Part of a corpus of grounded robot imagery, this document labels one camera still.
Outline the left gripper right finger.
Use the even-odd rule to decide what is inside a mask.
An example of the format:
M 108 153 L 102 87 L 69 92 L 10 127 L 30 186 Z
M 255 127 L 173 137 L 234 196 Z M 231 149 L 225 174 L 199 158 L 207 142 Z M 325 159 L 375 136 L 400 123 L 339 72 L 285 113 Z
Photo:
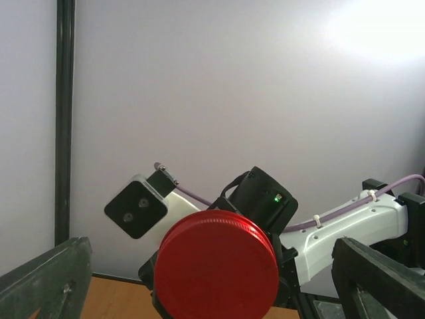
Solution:
M 424 276 L 348 237 L 337 239 L 331 274 L 346 318 L 424 317 Z

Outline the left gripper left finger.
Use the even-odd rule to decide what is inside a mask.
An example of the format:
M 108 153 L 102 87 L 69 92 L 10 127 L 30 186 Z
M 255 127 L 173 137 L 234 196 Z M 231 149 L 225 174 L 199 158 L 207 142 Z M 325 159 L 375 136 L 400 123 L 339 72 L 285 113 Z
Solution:
M 92 278 L 87 237 L 71 238 L 1 276 L 2 318 L 79 318 Z

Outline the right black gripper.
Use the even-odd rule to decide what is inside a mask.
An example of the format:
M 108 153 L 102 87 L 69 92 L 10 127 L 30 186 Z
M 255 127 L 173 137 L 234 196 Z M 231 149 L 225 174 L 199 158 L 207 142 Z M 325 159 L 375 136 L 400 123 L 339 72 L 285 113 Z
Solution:
M 279 272 L 278 291 L 274 303 L 279 299 L 286 299 L 289 293 L 288 284 L 282 278 L 282 266 L 295 257 L 296 251 L 283 248 L 279 236 L 297 208 L 297 201 L 283 186 L 265 171 L 254 167 L 229 183 L 216 201 L 205 210 L 230 211 L 241 215 L 265 233 L 274 250 Z M 151 291 L 153 306 L 160 317 L 172 318 L 155 294 L 154 270 L 158 250 L 140 268 L 139 277 Z

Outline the red jar lid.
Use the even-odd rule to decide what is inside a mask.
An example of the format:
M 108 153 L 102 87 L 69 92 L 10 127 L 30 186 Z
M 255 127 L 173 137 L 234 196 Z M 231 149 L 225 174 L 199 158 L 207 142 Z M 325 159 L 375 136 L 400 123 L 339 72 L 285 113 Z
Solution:
M 172 226 L 154 270 L 155 294 L 172 318 L 263 318 L 278 283 L 265 233 L 221 210 L 193 213 Z

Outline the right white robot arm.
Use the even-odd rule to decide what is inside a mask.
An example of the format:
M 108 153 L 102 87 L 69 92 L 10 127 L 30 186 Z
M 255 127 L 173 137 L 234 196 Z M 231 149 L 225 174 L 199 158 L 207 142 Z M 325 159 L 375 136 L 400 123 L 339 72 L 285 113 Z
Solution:
M 290 225 L 297 200 L 258 167 L 204 211 L 173 194 L 178 183 L 162 165 L 137 185 L 142 234 L 171 218 L 138 271 L 166 318 L 263 318 L 331 264 L 341 237 L 424 267 L 423 191 L 396 196 L 393 185 L 366 180 L 348 203 Z

